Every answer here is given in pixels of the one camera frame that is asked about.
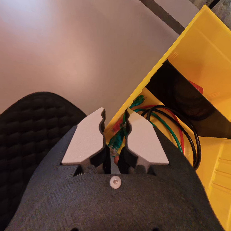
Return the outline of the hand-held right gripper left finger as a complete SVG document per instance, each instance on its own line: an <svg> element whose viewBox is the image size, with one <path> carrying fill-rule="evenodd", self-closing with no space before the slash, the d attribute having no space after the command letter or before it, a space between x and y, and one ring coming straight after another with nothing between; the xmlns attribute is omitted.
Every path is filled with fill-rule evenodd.
<svg viewBox="0 0 231 231"><path fill-rule="evenodd" d="M106 145L104 131L105 109L99 108L85 117L76 127L62 159L62 165L88 166Z"/></svg>

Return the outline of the black wrist rest pad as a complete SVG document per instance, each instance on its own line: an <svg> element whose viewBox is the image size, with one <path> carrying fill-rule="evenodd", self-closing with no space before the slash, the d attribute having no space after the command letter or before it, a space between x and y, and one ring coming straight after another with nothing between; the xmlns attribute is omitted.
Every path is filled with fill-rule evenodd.
<svg viewBox="0 0 231 231"><path fill-rule="evenodd" d="M0 230L13 218L26 186L51 148L86 114L50 92L29 94L0 114Z"/></svg>

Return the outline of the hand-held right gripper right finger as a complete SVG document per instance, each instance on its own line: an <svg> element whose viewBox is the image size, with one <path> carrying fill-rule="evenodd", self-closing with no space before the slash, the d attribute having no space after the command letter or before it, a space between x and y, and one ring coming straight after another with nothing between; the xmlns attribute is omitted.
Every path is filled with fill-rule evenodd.
<svg viewBox="0 0 231 231"><path fill-rule="evenodd" d="M168 165L169 160L157 137L154 126L137 112L125 112L125 161L130 166Z"/></svg>

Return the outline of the large yellow bin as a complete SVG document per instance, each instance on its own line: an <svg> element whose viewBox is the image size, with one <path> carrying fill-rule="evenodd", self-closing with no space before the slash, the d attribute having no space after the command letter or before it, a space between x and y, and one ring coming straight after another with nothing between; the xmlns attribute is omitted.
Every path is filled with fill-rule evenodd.
<svg viewBox="0 0 231 231"><path fill-rule="evenodd" d="M124 111L134 99L145 96L141 108L161 103L146 85L168 60L187 80L201 86L203 96L231 121L231 31L206 6L195 15L178 39L144 79L106 127L106 142L119 130ZM201 137L201 162L197 174L221 225L231 230L231 140Z"/></svg>

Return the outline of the black yellow-bin divider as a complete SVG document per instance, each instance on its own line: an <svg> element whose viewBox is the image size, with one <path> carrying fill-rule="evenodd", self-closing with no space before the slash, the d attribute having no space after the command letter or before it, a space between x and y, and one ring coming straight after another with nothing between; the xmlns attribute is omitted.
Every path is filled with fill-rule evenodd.
<svg viewBox="0 0 231 231"><path fill-rule="evenodd" d="M163 105L188 119L201 137L231 139L225 118L168 60L146 85Z"/></svg>

